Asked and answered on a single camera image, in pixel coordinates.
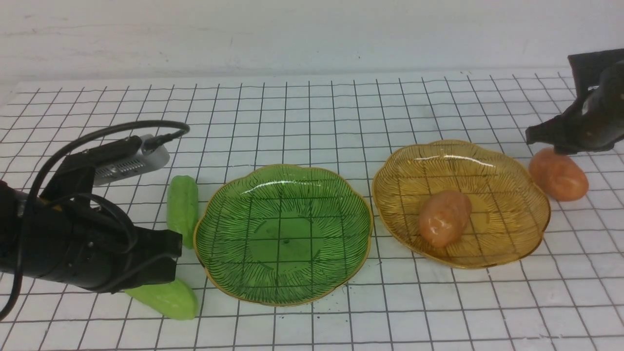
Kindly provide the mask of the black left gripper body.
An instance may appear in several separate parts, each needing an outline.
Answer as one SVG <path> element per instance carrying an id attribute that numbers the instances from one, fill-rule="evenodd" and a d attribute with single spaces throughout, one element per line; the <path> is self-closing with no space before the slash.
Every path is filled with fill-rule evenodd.
<path id="1" fill-rule="evenodd" d="M 176 277 L 182 237 L 132 224 L 127 214 L 94 195 L 95 169 L 57 171 L 24 218 L 27 194 L 1 183 L 2 273 L 14 273 L 22 245 L 23 275 L 117 293 Z"/>

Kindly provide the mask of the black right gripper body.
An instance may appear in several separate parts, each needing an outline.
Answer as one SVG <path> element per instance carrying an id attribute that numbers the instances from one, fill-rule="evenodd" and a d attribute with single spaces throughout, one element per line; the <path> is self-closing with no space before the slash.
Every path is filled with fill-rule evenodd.
<path id="1" fill-rule="evenodd" d="M 577 97 L 563 113 L 530 126 L 526 144 L 544 143 L 556 154 L 601 153 L 624 138 L 624 65 L 600 73 L 595 89 Z"/>

